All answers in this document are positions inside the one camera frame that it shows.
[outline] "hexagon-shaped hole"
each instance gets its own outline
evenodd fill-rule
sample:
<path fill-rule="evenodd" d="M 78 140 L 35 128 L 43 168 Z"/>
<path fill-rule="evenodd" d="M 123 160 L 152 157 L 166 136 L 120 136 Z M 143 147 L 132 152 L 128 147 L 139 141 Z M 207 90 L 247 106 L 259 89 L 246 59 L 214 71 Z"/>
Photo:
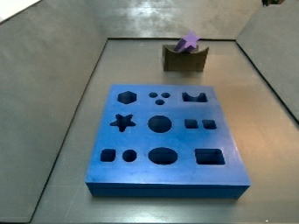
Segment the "hexagon-shaped hole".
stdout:
<path fill-rule="evenodd" d="M 123 102 L 124 104 L 132 103 L 136 101 L 136 94 L 131 91 L 126 91 L 124 93 L 118 95 L 116 100 Z"/>

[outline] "purple block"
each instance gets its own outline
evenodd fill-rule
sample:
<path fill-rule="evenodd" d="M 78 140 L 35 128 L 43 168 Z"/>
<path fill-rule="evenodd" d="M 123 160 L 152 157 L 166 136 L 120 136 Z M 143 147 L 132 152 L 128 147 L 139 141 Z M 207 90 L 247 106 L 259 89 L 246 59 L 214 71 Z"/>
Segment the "purple block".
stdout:
<path fill-rule="evenodd" d="M 192 31 L 190 31 L 188 35 L 184 36 L 176 47 L 174 48 L 174 50 L 178 52 L 178 53 L 191 53 L 192 50 L 196 48 L 196 41 L 200 39 L 199 36 L 195 35 L 195 33 Z"/>

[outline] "blue foam block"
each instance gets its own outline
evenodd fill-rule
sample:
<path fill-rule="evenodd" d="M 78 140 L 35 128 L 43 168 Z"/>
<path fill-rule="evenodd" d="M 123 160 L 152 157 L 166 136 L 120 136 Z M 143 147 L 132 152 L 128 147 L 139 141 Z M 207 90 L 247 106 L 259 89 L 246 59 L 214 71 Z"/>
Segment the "blue foam block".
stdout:
<path fill-rule="evenodd" d="M 242 195 L 250 179 L 212 87 L 112 85 L 86 183 L 94 196 Z"/>

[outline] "rectangular hole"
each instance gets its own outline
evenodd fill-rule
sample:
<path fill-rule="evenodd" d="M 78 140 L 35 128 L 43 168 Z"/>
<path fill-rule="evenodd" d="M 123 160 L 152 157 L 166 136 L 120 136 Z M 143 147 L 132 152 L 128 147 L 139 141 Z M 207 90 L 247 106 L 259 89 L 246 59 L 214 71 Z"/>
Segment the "rectangular hole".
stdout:
<path fill-rule="evenodd" d="M 215 130 L 218 128 L 214 120 L 202 120 L 202 124 L 206 130 Z"/>
<path fill-rule="evenodd" d="M 196 163 L 199 165 L 224 165 L 224 157 L 219 149 L 195 149 Z"/>
<path fill-rule="evenodd" d="M 106 149 L 100 152 L 102 162 L 114 162 L 116 159 L 116 150 Z"/>
<path fill-rule="evenodd" d="M 184 127 L 186 129 L 198 129 L 199 128 L 198 121 L 194 119 L 184 119 Z"/>

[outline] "metal wall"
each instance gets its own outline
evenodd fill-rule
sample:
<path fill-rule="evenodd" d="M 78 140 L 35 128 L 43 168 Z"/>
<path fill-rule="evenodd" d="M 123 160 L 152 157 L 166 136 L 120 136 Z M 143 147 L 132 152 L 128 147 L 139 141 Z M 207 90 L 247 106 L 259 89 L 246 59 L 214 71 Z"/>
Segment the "metal wall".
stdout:
<path fill-rule="evenodd" d="M 260 0 L 88 0 L 111 38 L 236 39 Z"/>
<path fill-rule="evenodd" d="M 106 42 L 80 0 L 0 25 L 0 222 L 32 217 Z"/>
<path fill-rule="evenodd" d="M 299 1 L 259 10 L 238 44 L 299 121 Z"/>

